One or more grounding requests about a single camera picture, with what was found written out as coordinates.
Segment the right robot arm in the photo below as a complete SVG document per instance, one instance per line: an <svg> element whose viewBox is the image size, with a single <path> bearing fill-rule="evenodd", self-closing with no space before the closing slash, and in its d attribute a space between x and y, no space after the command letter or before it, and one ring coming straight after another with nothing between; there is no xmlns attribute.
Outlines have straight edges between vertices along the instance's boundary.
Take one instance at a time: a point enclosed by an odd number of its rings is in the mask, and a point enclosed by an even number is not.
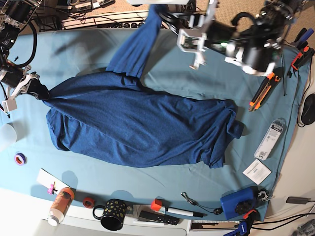
<svg viewBox="0 0 315 236"><path fill-rule="evenodd" d="M40 0L7 0L0 11L0 87L14 89L17 95L29 94L38 100L50 97L47 87L41 84L39 75L29 73L31 62L37 49L37 31L31 17L41 5ZM8 60L9 51L14 46L24 27L30 26L33 34L32 53L30 58L15 64Z"/></svg>

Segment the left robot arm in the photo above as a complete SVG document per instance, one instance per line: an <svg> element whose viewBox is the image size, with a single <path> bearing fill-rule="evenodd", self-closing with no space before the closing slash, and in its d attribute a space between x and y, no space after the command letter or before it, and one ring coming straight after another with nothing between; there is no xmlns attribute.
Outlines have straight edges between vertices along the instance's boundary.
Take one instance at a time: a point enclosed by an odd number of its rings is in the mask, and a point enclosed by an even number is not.
<svg viewBox="0 0 315 236"><path fill-rule="evenodd" d="M177 34L180 50L194 54L192 69L206 65L203 54L211 49L247 74L267 76L305 4L304 0L267 0L258 15L240 12L229 26L215 19L217 0L209 1L205 14L162 12L160 17Z"/></svg>

